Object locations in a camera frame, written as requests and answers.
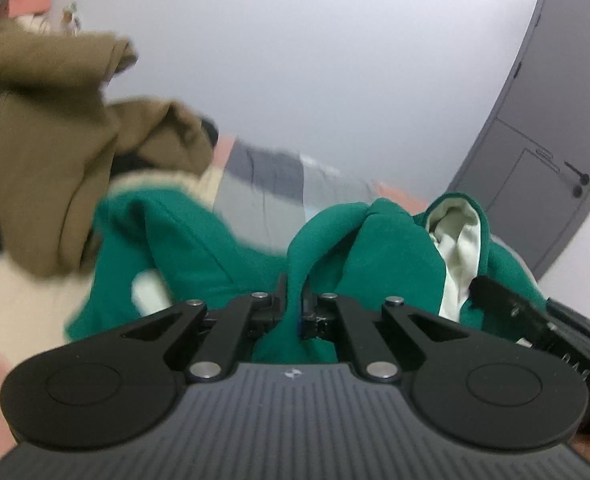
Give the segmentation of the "green hooded sweatshirt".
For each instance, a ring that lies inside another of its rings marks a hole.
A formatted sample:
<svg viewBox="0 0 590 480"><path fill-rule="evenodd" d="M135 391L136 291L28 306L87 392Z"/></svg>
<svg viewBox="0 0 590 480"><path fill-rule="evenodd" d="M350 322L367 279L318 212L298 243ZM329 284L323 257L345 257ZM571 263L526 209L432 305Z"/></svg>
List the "green hooded sweatshirt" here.
<svg viewBox="0 0 590 480"><path fill-rule="evenodd" d="M285 281L284 316L253 351L254 360L265 363L335 361L332 344L299 336L305 289L335 292L368 310L398 296L513 341L520 336L515 328L472 304L473 278L486 275L537 308L546 304L519 256L493 239L481 206L460 193L438 197L422 214L385 198L332 206L310 219L280 255L242 243L215 214L169 188L103 200L94 226L102 244L89 299L67 326L72 340L141 318L131 289L147 271L161 277L173 301L200 299L213 309Z"/></svg>

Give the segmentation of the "grey door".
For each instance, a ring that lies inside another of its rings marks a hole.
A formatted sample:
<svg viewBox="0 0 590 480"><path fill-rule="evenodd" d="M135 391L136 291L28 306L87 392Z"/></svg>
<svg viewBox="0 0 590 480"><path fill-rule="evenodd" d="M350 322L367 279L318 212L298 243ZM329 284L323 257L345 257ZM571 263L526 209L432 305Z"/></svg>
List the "grey door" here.
<svg viewBox="0 0 590 480"><path fill-rule="evenodd" d="M516 60L452 179L536 278L590 213L590 0L537 0Z"/></svg>

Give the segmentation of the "brown jacket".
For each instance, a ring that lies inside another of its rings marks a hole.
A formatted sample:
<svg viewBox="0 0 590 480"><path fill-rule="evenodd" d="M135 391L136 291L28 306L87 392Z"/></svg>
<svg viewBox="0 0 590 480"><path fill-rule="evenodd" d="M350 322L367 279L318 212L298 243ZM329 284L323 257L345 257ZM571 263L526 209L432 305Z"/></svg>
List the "brown jacket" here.
<svg viewBox="0 0 590 480"><path fill-rule="evenodd" d="M106 102L105 84L135 64L110 32L40 35L0 21L0 237L18 266L77 271L93 244L93 215L117 174L200 176L216 141L177 101Z"/></svg>

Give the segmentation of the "patchwork bed cover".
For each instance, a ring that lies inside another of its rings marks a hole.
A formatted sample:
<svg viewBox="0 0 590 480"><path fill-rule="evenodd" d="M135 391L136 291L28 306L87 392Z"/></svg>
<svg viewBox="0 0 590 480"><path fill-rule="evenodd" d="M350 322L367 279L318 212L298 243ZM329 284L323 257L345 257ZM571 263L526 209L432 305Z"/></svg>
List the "patchwork bed cover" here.
<svg viewBox="0 0 590 480"><path fill-rule="evenodd" d="M118 178L112 192L176 188L219 214L245 242L283 252L296 232L319 211L353 202L388 198L410 214L427 203L392 188L350 177L311 157L267 151L222 138L202 177L143 170ZM41 280L0 256L0 388L13 365L67 340L65 327L77 318L91 292L91 274ZM0 457L13 445L0 410Z"/></svg>

